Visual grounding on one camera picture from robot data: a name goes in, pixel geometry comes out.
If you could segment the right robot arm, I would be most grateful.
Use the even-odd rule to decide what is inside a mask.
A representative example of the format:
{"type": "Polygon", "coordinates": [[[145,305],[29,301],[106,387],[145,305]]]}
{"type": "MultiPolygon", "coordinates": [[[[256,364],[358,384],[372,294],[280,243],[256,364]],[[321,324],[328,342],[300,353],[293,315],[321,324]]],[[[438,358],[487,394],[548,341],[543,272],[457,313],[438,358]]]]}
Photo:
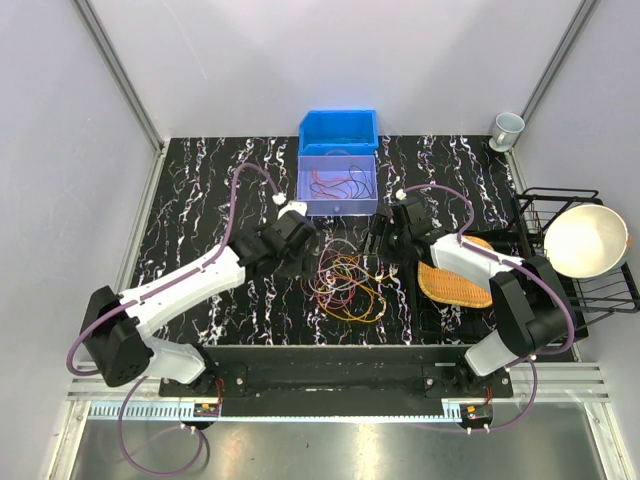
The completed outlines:
{"type": "Polygon", "coordinates": [[[399,265],[424,263],[470,281],[491,296],[495,330],[472,345],[454,384],[476,396],[490,374],[534,354],[563,353],[572,345],[575,319],[558,274],[543,256],[504,255],[482,247],[427,219],[417,198],[380,206],[370,222],[364,250],[399,265]]]}

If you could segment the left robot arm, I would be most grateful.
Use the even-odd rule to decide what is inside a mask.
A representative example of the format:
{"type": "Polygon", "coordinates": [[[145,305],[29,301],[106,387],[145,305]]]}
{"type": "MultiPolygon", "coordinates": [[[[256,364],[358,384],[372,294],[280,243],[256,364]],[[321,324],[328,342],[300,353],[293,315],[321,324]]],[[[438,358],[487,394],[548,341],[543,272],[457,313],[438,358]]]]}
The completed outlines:
{"type": "Polygon", "coordinates": [[[281,273],[309,272],[318,231],[289,210],[273,223],[240,231],[191,263],[140,287],[95,290],[79,339],[111,388],[150,376],[182,384],[196,396],[215,386],[217,368],[200,347],[156,337],[169,321],[217,294],[281,273]]]}

